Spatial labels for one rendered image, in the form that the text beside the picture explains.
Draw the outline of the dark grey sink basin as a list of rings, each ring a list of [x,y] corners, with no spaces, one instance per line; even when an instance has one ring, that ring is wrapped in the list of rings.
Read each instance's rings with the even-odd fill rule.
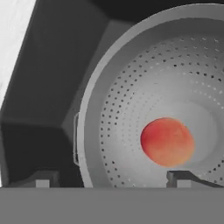
[[[23,38],[0,60],[6,95],[0,109],[3,186],[56,171],[64,187],[82,185],[73,163],[71,116],[95,65],[132,25],[158,15],[198,12],[224,18],[224,0],[32,0]]]

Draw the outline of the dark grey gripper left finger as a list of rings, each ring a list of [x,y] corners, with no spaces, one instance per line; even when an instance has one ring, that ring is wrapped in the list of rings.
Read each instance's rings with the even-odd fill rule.
[[[60,187],[60,175],[57,171],[37,171],[29,178],[9,184],[20,188],[54,188]]]

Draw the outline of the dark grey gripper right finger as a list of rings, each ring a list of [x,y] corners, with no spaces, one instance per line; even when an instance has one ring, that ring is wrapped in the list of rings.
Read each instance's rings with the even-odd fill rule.
[[[166,173],[167,188],[223,188],[223,185],[198,178],[190,171],[168,171]]]

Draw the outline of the orange red peach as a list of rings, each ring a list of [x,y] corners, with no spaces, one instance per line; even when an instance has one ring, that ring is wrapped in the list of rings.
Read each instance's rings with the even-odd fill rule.
[[[195,149],[191,131],[181,121],[170,117],[149,122],[141,132],[140,142],[144,154],[164,167],[184,164]]]

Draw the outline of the grey metal colander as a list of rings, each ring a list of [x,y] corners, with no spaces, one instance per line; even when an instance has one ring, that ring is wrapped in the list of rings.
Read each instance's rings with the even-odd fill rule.
[[[193,134],[178,166],[224,188],[224,4],[164,10],[126,31],[103,55],[74,119],[86,187],[164,187],[172,169],[143,152],[150,122],[171,117]]]

